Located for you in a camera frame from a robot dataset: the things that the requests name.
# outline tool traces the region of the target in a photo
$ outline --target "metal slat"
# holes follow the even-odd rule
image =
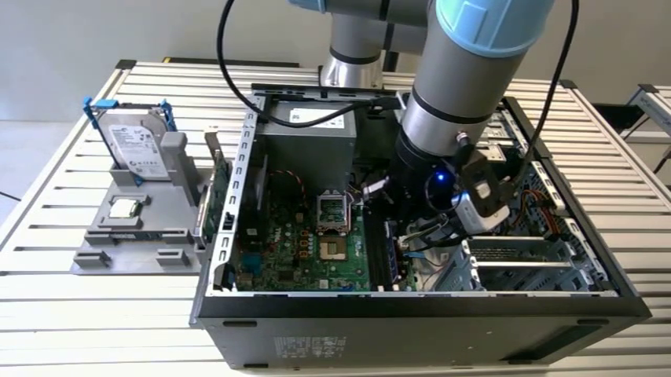
[[[635,198],[655,198],[652,191],[606,191],[606,190],[576,190],[573,194],[580,198],[585,196],[611,196],[611,197],[635,197]]]
[[[584,205],[588,214],[668,214],[668,208],[666,206],[651,206],[651,207],[623,207],[623,206],[600,206],[600,205]]]
[[[631,198],[591,198],[580,197],[583,205],[615,205],[615,206],[636,206],[636,207],[655,207],[662,205],[659,199],[631,199]]]
[[[671,233],[603,232],[600,235],[608,246],[618,251],[656,250],[671,252]]]
[[[589,216],[596,228],[603,231],[647,230],[671,232],[671,217],[659,216]]]

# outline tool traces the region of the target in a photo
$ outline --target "blue drive bracket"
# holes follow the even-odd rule
[[[172,105],[167,100],[160,102],[160,108],[164,110],[165,122],[168,123],[168,130],[172,132],[177,132],[177,126],[175,125],[175,117],[172,115]]]
[[[112,148],[109,147],[109,143],[105,140],[105,135],[103,134],[103,131],[100,129],[100,124],[97,123],[96,115],[93,114],[95,109],[91,107],[91,102],[93,102],[93,98],[91,97],[84,98],[84,114],[91,120],[91,125],[93,126],[93,129],[97,130],[97,132],[100,133],[100,138],[103,139],[103,143],[105,144],[107,152],[109,153],[112,161],[115,162],[115,169],[120,169],[119,161],[116,161],[115,153],[112,153]]]

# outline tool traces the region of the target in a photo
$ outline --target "robotic arm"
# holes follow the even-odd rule
[[[289,2],[333,13],[321,85],[381,87],[380,50],[396,45],[416,53],[424,47],[389,178],[365,191],[373,195],[396,185],[400,195],[428,195],[436,167],[445,165],[449,171],[439,174],[457,180],[461,189],[447,190],[443,208],[456,212],[468,233],[489,230],[509,215],[505,202],[515,188],[497,180],[473,146],[553,0]]]
[[[467,134],[472,143],[480,138],[521,59],[541,34],[553,0],[289,3],[333,13],[331,59],[321,85],[376,87],[375,79],[360,76],[377,78],[383,46],[396,42],[395,50],[411,53],[424,47],[403,128],[413,148],[444,157],[456,154],[457,135]],[[345,69],[336,70],[339,65]]]

